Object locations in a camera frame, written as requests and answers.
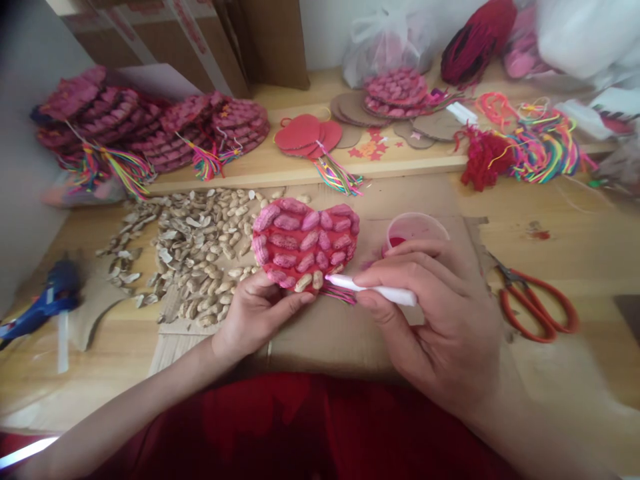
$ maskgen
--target white plastic bag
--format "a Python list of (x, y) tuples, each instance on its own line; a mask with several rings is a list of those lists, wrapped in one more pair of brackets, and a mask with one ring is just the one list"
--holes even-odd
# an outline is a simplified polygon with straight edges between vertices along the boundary
[(537, 0), (543, 60), (604, 89), (640, 76), (640, 1)]
[(435, 28), (428, 8), (386, 5), (354, 20), (342, 72), (351, 88), (398, 67), (425, 72), (431, 66)]

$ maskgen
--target hand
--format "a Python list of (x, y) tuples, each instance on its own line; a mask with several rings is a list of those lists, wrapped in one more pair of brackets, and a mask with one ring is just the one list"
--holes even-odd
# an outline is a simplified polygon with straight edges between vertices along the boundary
[(357, 294), (370, 310), (395, 368), (450, 413), (465, 418), (499, 388), (501, 316), (479, 277), (442, 241), (406, 241), (353, 279), (362, 287), (412, 290), (425, 316), (410, 326), (398, 306), (372, 290)]
[(260, 270), (237, 286), (224, 325), (211, 339), (213, 350), (240, 360), (259, 350), (284, 322), (314, 300), (309, 292), (283, 297), (280, 287)]

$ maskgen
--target plastic bag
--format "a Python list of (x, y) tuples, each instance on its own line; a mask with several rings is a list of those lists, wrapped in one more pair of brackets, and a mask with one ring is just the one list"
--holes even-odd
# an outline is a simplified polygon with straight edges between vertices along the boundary
[(604, 159), (594, 177), (605, 180), (606, 186), (632, 197), (640, 197), (640, 123), (635, 135)]
[(604, 89), (640, 77), (640, 2), (537, 0), (544, 62)]
[(380, 7), (374, 15), (354, 20), (342, 72), (351, 88), (360, 88), (367, 78), (399, 67), (428, 70), (433, 19), (424, 7)]

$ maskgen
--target wooden shelf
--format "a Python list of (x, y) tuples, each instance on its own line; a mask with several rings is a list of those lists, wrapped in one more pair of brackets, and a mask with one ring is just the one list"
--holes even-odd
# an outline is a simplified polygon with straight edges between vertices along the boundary
[[(329, 102), (340, 93), (349, 91), (344, 84), (340, 69), (312, 72), (311, 88), (308, 91), (258, 85), (254, 90), (254, 100), (269, 111), (271, 132), (267, 139), (256, 150), (234, 160), (225, 167), (225, 178), (218, 176), (210, 182), (202, 182), (195, 177), (191, 166), (186, 166), (172, 173), (160, 175), (156, 182), (149, 187), (152, 195), (164, 195), (176, 191), (192, 189), (208, 189), (212, 187), (273, 187), (278, 185), (302, 185), (321, 183), (322, 180), (313, 164), (305, 159), (288, 157), (274, 144), (273, 136), (279, 129), (280, 120), (295, 117), (302, 113), (310, 113), (318, 118), (329, 117)], [(439, 78), (439, 71), (434, 69), (427, 74), (430, 87), (446, 88), (446, 84)], [(490, 91), (500, 91), (506, 94), (512, 104), (522, 101), (533, 102), (549, 92), (538, 88), (526, 81), (511, 81), (506, 78), (499, 62), (494, 62), (488, 68), (482, 83), (475, 89), (474, 94), (480, 95)], [(570, 95), (558, 95), (557, 98)], [(482, 122), (483, 128), (489, 123)], [(417, 175), (420, 173), (440, 173), (460, 171), (467, 162), (466, 149), (454, 152), (453, 143), (438, 142), (427, 150), (415, 150), (393, 132), (393, 127), (386, 127), (381, 131), (386, 137), (387, 150), (381, 160), (371, 161), (350, 157), (349, 149), (336, 149), (331, 154), (350, 173), (364, 175), (367, 178), (398, 177), (402, 175)], [(362, 146), (371, 138), (365, 131), (358, 146)], [(581, 139), (584, 151), (595, 157), (602, 157), (615, 148), (614, 142), (594, 142)]]

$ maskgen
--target blue glue gun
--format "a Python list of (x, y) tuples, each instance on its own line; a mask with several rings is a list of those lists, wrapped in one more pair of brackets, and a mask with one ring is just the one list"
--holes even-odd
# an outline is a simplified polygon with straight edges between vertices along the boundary
[(64, 258), (55, 263), (47, 274), (44, 292), (20, 317), (0, 326), (0, 350), (12, 340), (40, 328), (50, 317), (70, 311), (79, 304), (80, 278), (75, 264)]

